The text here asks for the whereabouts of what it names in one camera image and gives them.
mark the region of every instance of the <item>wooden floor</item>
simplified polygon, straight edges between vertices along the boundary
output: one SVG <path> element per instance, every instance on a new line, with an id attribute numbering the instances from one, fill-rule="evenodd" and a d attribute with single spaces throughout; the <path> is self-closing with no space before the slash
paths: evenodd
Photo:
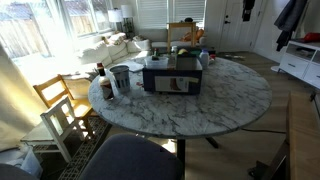
<path id="1" fill-rule="evenodd" d="M 272 88 L 273 98 L 269 110 L 246 129 L 285 132 L 288 93 L 290 91 L 311 93 L 314 88 L 286 73 L 272 71 L 270 68 L 279 64 L 262 56 L 247 52 L 239 52 L 236 55 L 245 58 L 232 61 L 246 65 L 261 74 Z M 116 133 L 127 132 L 112 127 L 108 137 Z M 159 144 L 171 143 L 164 139 L 150 139 Z M 214 139 L 219 143 L 219 149 L 213 148 L 205 139 L 186 141 L 185 179 L 251 180 L 253 178 L 248 176 L 247 169 L 254 167 L 257 160 L 269 164 L 285 135 L 239 130 Z"/>

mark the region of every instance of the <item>drawer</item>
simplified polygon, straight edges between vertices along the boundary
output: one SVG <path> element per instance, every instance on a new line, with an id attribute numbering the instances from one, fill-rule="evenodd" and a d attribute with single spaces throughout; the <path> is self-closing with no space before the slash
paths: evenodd
<path id="1" fill-rule="evenodd" d="M 303 79 L 309 84 L 320 88 L 320 65 L 310 64 Z"/>
<path id="2" fill-rule="evenodd" d="M 281 60 L 280 69 L 301 79 L 308 64 L 307 61 L 285 54 Z"/>

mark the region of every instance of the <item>wire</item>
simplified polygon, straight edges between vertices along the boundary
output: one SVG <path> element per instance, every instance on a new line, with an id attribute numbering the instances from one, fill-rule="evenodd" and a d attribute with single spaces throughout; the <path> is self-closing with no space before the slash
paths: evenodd
<path id="1" fill-rule="evenodd" d="M 282 131 L 272 131 L 272 130 L 265 130 L 265 129 L 245 129 L 245 128 L 242 128 L 241 130 L 249 131 L 249 132 L 268 132 L 268 133 L 286 134 L 286 132 L 282 132 Z"/>

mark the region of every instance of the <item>marble tabletop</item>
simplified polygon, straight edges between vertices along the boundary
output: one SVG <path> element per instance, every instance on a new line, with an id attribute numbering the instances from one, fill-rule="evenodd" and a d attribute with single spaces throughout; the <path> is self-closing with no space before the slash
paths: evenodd
<path id="1" fill-rule="evenodd" d="M 95 78 L 89 88 L 93 109 L 108 123 L 131 132 L 174 139 L 210 137 L 236 131 L 269 108 L 272 91 L 254 70 L 217 58 L 203 71 L 199 95 L 151 93 L 137 86 L 142 72 L 131 73 L 131 91 L 104 100 Z"/>

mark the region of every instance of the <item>couch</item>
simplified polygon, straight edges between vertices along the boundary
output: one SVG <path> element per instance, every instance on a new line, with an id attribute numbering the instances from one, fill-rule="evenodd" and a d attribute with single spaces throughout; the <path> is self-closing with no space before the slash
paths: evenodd
<path id="1" fill-rule="evenodd" d="M 190 47 L 191 41 L 182 41 L 181 39 L 190 32 L 190 28 L 174 28 L 171 30 L 171 46 Z M 140 29 L 139 35 L 149 39 L 151 48 L 158 48 L 161 52 L 166 51 L 168 30 L 167 29 Z M 196 46 L 205 47 L 207 38 L 199 37 Z"/>
<path id="2" fill-rule="evenodd" d="M 64 74 L 63 78 L 75 98 L 87 97 L 91 81 L 98 75 L 95 71 L 97 63 L 101 62 L 104 67 L 110 68 L 130 59 L 145 58 L 150 55 L 150 41 L 123 40 L 118 45 L 105 44 L 98 41 L 91 47 L 75 54 L 76 61 L 72 72 Z"/>

